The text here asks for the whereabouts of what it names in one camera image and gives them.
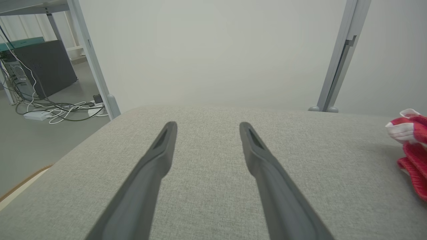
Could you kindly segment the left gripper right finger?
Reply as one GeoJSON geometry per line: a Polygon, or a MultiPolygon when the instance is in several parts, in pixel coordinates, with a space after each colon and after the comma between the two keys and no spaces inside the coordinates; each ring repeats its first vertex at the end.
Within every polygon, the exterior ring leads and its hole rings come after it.
{"type": "Polygon", "coordinates": [[[332,240],[329,229],[254,127],[240,123],[245,162],[255,178],[272,240],[332,240]]]}

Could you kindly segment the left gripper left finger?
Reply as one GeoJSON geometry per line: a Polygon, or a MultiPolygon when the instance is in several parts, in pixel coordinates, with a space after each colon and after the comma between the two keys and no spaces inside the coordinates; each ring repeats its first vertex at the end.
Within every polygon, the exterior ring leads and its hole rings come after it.
{"type": "Polygon", "coordinates": [[[177,123],[165,124],[105,208],[87,240],[148,240],[162,179],[172,166],[177,123]]]}

